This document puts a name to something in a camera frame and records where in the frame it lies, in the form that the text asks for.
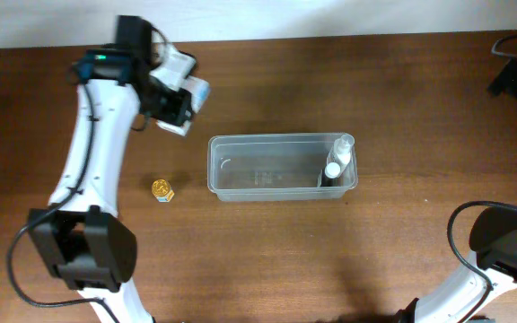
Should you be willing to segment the white Panadol medicine box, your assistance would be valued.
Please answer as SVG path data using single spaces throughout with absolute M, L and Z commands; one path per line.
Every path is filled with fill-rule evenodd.
M 156 125 L 173 134 L 186 136 L 209 93 L 209 82 L 189 76 L 177 92 L 162 97 L 162 111 L 155 117 Z

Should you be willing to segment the clear plastic container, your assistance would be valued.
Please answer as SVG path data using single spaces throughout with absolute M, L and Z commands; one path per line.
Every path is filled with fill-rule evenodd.
M 209 140 L 207 185 L 224 202 L 338 199 L 358 184 L 353 157 L 333 187 L 320 175 L 347 133 L 218 135 Z

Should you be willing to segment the dark bottle white cap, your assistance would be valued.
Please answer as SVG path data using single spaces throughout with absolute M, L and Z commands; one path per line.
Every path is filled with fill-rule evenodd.
M 340 165 L 337 162 L 328 163 L 321 172 L 318 180 L 319 187 L 336 187 L 341 174 Z

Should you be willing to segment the white spray bottle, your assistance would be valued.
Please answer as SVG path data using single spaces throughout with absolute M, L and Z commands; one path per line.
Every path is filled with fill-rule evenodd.
M 329 151 L 326 163 L 335 162 L 343 170 L 352 160 L 352 151 L 354 148 L 355 139 L 345 134 L 336 139 Z

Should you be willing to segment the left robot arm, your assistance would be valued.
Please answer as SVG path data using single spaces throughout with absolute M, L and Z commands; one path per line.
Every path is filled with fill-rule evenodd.
M 135 234 L 118 218 L 118 182 L 134 120 L 185 135 L 209 93 L 196 59 L 149 21 L 121 15 L 111 43 L 72 69 L 78 95 L 74 135 L 48 206 L 29 213 L 28 234 L 49 274 L 78 293 L 103 322 L 149 322 L 133 273 Z

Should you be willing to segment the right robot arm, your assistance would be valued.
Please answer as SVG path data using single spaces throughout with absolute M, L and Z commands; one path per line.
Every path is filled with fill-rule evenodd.
M 453 237 L 459 213 L 482 206 L 462 255 Z M 433 292 L 399 310 L 395 322 L 475 322 L 475 316 L 500 295 L 517 288 L 517 205 L 470 201 L 451 214 L 446 229 L 460 266 Z

